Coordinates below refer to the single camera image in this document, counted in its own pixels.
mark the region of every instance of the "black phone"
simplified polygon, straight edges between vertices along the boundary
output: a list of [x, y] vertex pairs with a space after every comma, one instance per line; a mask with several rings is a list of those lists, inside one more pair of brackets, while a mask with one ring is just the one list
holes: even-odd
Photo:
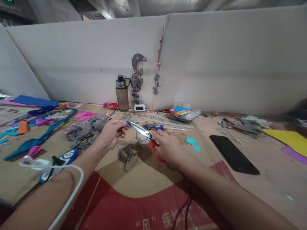
[[225, 136], [211, 135], [210, 139], [225, 157], [234, 171], [259, 175], [259, 170], [246, 158], [246, 156]]

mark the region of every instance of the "left hand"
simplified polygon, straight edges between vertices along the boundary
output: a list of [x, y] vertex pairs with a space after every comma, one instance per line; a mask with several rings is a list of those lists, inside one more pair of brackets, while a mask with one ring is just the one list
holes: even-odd
[[124, 138], [129, 127], [125, 127], [126, 121], [114, 120], [109, 121], [103, 128], [101, 134], [95, 141], [101, 148], [107, 151], [112, 149], [117, 141], [117, 138]]

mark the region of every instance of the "yellow paper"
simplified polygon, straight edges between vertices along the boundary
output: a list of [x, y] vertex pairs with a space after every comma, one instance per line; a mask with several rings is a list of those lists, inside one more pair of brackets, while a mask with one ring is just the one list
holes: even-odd
[[307, 139], [297, 132], [263, 129], [268, 135], [289, 145], [295, 152], [307, 157]]

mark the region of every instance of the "red scissors handle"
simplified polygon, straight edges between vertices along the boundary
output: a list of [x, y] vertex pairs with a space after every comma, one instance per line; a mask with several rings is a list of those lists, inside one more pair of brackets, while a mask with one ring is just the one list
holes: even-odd
[[166, 160], [162, 159], [156, 152], [154, 146], [159, 147], [160, 145], [154, 140], [154, 139], [150, 139], [149, 142], [149, 147], [151, 149], [151, 151], [153, 152], [153, 155], [158, 159], [158, 161], [162, 162], [162, 163], [167, 163]]

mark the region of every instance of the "white cardboard panel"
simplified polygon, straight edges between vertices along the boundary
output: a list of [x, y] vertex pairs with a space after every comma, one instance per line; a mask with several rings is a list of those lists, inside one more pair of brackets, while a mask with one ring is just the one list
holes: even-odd
[[131, 76], [131, 59], [141, 53], [147, 62], [140, 102], [152, 108], [164, 22], [165, 16], [158, 16], [19, 26], [7, 31], [56, 100], [117, 102], [117, 75]]
[[307, 97], [307, 7], [172, 14], [154, 109], [279, 114]]
[[49, 99], [1, 23], [0, 90], [11, 96], [26, 95]]

